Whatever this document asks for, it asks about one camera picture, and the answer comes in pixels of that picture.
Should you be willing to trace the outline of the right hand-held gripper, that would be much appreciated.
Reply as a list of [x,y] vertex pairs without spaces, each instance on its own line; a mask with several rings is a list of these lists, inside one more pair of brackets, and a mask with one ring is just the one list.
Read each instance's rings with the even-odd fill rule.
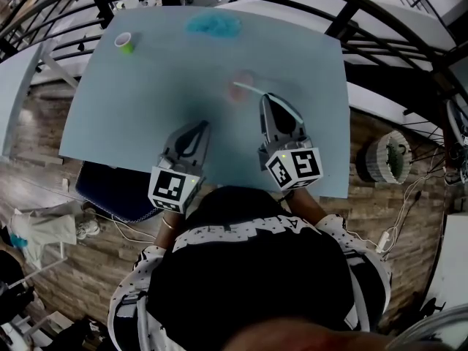
[[[259,150],[266,170],[281,191],[305,188],[323,177],[318,148],[306,136],[302,115],[284,98],[268,93],[260,99],[260,125],[266,143]],[[298,139],[283,145],[285,137]]]

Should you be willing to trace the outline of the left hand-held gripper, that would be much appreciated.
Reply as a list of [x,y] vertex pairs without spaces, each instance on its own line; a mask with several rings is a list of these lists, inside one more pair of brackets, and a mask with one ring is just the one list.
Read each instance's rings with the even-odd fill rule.
[[148,199],[155,208],[185,214],[205,180],[202,173],[190,173],[169,156],[186,159],[192,166],[202,166],[211,138],[211,125],[202,120],[182,126],[166,140],[164,155],[152,167]]

